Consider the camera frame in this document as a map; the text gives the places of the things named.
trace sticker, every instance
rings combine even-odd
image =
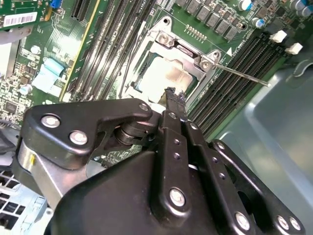
[[[37,12],[5,16],[3,27],[34,22],[36,21],[36,18],[37,18]]]

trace black plastic bracket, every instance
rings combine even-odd
[[[165,226],[179,227],[191,212],[191,190],[186,138],[179,116],[170,110],[162,113],[157,142],[151,209]]]
[[[47,115],[56,117],[60,125],[56,128],[43,125],[41,120]],[[56,165],[79,169],[91,156],[104,153],[117,126],[147,121],[151,116],[151,108],[139,99],[40,105],[26,112],[21,136],[30,149]],[[87,143],[77,145],[71,142],[69,135],[74,131],[84,132]]]

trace metal shaft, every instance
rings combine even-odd
[[[225,66],[223,66],[223,65],[216,64],[216,63],[214,63],[213,61],[212,61],[211,63],[212,63],[214,66],[216,66],[216,67],[218,67],[218,68],[220,68],[220,69],[222,69],[222,70],[226,70],[226,71],[231,72],[231,73],[233,73],[233,74],[236,74],[236,75],[238,75],[238,76],[240,76],[240,77],[244,77],[244,78],[249,79],[249,80],[251,80],[251,81],[260,83],[260,84],[262,84],[263,86],[270,87],[270,83],[268,83],[268,82],[262,81],[262,80],[260,80],[260,79],[258,79],[258,78],[252,77],[252,76],[250,76],[250,75],[248,75],[248,74],[245,74],[245,73],[238,72],[238,71],[236,71],[236,70],[227,68],[227,67],[225,67]]]

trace mounting screw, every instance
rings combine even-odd
[[[179,191],[176,188],[172,188],[170,190],[170,198],[172,200],[172,202],[174,203],[174,205],[178,206],[178,207],[182,207],[183,205],[185,205],[185,197],[182,194],[181,191]]]
[[[217,142],[217,146],[218,146],[220,149],[225,149],[224,145],[223,145],[221,142]]]
[[[197,130],[197,128],[198,128],[198,127],[197,127],[195,124],[193,124],[193,123],[190,123],[190,126],[191,126],[191,128],[194,129],[194,130]]]
[[[55,116],[47,115],[41,119],[41,123],[46,127],[56,128],[60,125],[60,120],[57,119]]]
[[[215,52],[215,53],[213,54],[213,58],[214,58],[214,59],[219,58],[219,56],[220,56],[220,55],[219,55],[217,52]]]
[[[279,216],[277,216],[277,220],[278,220],[280,226],[282,226],[283,229],[285,229],[285,230],[289,229],[289,225],[288,225],[287,221],[285,221],[285,219],[283,217],[281,217],[279,215]]]
[[[69,135],[69,139],[78,145],[83,145],[85,143],[87,143],[87,136],[84,132],[82,131],[74,131]]]
[[[161,44],[167,44],[169,38],[166,34],[161,33],[161,35],[159,36],[158,40],[160,41]]]
[[[292,224],[292,226],[293,226],[295,229],[301,230],[300,225],[298,224],[298,222],[297,222],[294,218],[290,217],[290,223]]]
[[[173,119],[177,119],[177,116],[174,113],[169,113],[168,115]]]
[[[145,105],[144,103],[139,104],[139,107],[140,107],[142,110],[144,110],[144,111],[148,111],[148,110],[149,110],[148,107],[147,107],[147,105]]]
[[[236,220],[237,220],[238,224],[240,225],[240,227],[242,227],[244,230],[250,229],[249,221],[247,220],[247,218],[243,214],[241,214],[240,212],[237,212],[235,214],[235,216],[236,216]]]

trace dimm slot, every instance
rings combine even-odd
[[[143,22],[144,20],[146,20],[146,18],[149,16],[153,6],[155,5],[155,3],[156,3],[156,0],[151,0],[144,5],[144,8],[142,9],[143,13],[141,14],[141,18],[139,18],[137,27],[134,27],[134,28],[137,28],[137,30],[140,28],[140,23]],[[137,30],[133,31],[132,38],[131,38],[131,40],[129,40],[129,43],[128,43],[129,47],[127,50],[124,50],[123,58],[119,61],[119,65],[115,66],[114,71],[113,71],[113,73],[109,79],[109,83],[106,85],[104,91],[101,93],[101,96],[100,96],[101,99],[106,99],[107,96],[109,95],[109,92],[110,92],[110,90],[111,90],[111,88],[112,88],[112,86],[113,86],[113,84],[117,78],[119,71],[121,70],[124,62],[126,61],[129,52],[132,50],[133,46],[135,46],[134,43],[135,43],[136,37],[137,37],[137,35],[136,35]]]
[[[95,41],[91,45],[91,49],[86,57],[84,65],[81,69],[81,72],[78,76],[76,86],[75,86],[75,93],[74,96],[77,96],[81,90],[84,88],[85,84],[89,84],[92,77],[88,77],[87,74],[90,73],[92,69],[92,65],[94,65],[95,58],[98,58],[97,55],[99,53],[99,47],[102,44],[103,38],[108,33],[108,28],[110,24],[113,22],[110,20],[112,16],[115,14],[116,7],[114,5],[114,1],[109,1],[109,4],[106,8],[105,15],[101,21],[100,28],[97,30]]]
[[[274,55],[274,57],[270,60],[270,62],[266,65],[266,67],[262,68],[262,72],[259,76],[264,76],[266,73],[269,72],[269,70],[272,68],[272,66],[279,60],[281,56],[280,55]],[[234,93],[234,99],[231,100],[228,104],[225,105],[224,110],[220,111],[218,110],[216,112],[216,115],[213,118],[209,118],[206,122],[206,125],[204,125],[203,128],[203,134],[205,137],[209,137],[213,131],[224,121],[224,119],[234,111],[234,109],[240,104],[245,97],[248,95],[252,89],[257,86],[255,82],[252,81],[246,81],[245,84],[242,84],[239,91],[237,93]]]
[[[110,50],[118,37],[118,35],[116,34],[120,33],[121,26],[120,24],[123,23],[123,20],[125,19],[124,11],[126,10],[128,3],[129,3],[128,0],[122,1],[122,3],[118,7],[115,16],[112,19],[113,24],[110,26],[109,33],[106,35],[101,45],[100,53],[98,54],[97,58],[97,63],[94,64],[93,70],[91,71],[90,74],[88,74],[88,77],[91,77],[92,79],[90,80],[90,83],[85,85],[85,87],[83,88],[84,93],[83,100],[90,100],[90,96],[92,95],[94,89],[96,88],[98,80],[101,79],[99,74],[101,74],[101,71],[106,63],[106,60],[110,55]]]
[[[106,65],[104,66],[104,69],[102,70],[102,73],[100,75],[100,80],[97,82],[97,85],[95,86],[95,91],[93,93],[95,99],[99,99],[99,95],[102,93],[103,90],[105,90],[103,86],[103,82],[107,77],[107,74],[109,72],[110,65],[113,63],[115,60],[116,54],[118,53],[119,50],[122,50],[121,48],[123,42],[127,43],[127,40],[129,36],[127,37],[127,34],[129,33],[129,29],[131,28],[131,25],[136,22],[136,15],[140,10],[141,4],[143,3],[142,1],[136,1],[137,4],[132,7],[131,12],[129,17],[127,18],[127,22],[124,25],[124,27],[121,30],[121,34],[119,35],[116,45],[114,45],[114,48],[110,54],[109,59],[106,62]]]

